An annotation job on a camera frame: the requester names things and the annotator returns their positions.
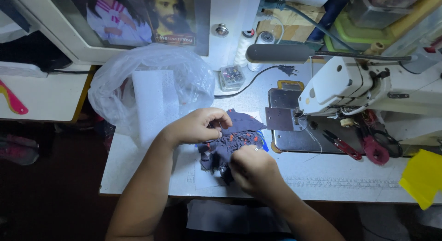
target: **yellow paper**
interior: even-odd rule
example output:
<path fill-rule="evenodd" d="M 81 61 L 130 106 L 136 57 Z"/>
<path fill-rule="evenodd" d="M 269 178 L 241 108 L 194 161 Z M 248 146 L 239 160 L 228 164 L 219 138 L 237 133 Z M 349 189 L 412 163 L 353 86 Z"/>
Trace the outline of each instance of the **yellow paper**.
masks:
<path fill-rule="evenodd" d="M 426 210 L 442 190 L 442 156 L 420 149 L 409 160 L 399 184 Z"/>

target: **pink shoe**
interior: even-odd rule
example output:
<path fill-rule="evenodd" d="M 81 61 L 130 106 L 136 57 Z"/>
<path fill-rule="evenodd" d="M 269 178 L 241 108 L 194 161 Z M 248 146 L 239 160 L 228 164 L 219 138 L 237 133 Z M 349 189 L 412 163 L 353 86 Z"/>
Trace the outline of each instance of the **pink shoe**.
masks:
<path fill-rule="evenodd" d="M 6 159 L 19 165 L 33 164 L 39 154 L 36 149 L 15 144 L 12 142 L 0 141 L 0 159 Z"/>

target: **thread spool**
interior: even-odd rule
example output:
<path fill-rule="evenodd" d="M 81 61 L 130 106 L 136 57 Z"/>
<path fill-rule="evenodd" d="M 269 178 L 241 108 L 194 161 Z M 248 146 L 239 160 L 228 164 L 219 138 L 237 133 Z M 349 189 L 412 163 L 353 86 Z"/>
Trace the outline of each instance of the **thread spool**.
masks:
<path fill-rule="evenodd" d="M 261 34 L 259 34 L 256 44 L 274 44 L 274 42 L 275 38 L 273 34 L 268 31 L 263 31 Z M 261 71 L 262 66 L 264 66 L 264 64 L 250 62 L 247 64 L 247 67 L 253 72 Z"/>
<path fill-rule="evenodd" d="M 246 59 L 247 48 L 254 44 L 256 40 L 255 31 L 252 29 L 250 31 L 242 31 L 240 40 L 238 41 L 238 48 L 236 49 L 235 59 L 233 63 L 239 65 L 240 67 L 245 67 L 248 63 Z"/>

